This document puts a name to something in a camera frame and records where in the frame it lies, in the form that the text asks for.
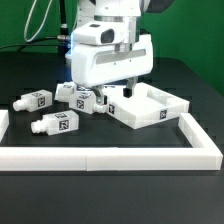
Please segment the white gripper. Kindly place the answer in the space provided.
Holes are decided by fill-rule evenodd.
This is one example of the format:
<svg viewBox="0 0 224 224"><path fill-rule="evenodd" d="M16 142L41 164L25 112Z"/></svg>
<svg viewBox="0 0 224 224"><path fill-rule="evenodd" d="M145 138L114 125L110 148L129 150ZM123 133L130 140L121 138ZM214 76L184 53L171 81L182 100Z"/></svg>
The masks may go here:
<svg viewBox="0 0 224 224"><path fill-rule="evenodd" d="M130 98L138 82L136 76L150 73L152 67L150 34L141 35L128 52L116 52L113 45L76 44L71 56L71 79L79 86L92 87L96 103L103 106L107 104L107 96L103 93L102 84L127 79L123 96Z"/></svg>

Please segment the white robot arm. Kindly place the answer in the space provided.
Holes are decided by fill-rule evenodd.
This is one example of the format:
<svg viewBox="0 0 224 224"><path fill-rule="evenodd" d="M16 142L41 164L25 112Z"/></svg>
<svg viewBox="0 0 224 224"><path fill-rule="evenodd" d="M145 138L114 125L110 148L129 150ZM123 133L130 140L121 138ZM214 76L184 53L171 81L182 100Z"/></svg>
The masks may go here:
<svg viewBox="0 0 224 224"><path fill-rule="evenodd" d="M140 29L144 13L161 13L175 0L78 0L77 27L66 54L72 81L91 89L105 105L103 86L125 80L131 97L138 77L153 68L151 35Z"/></svg>

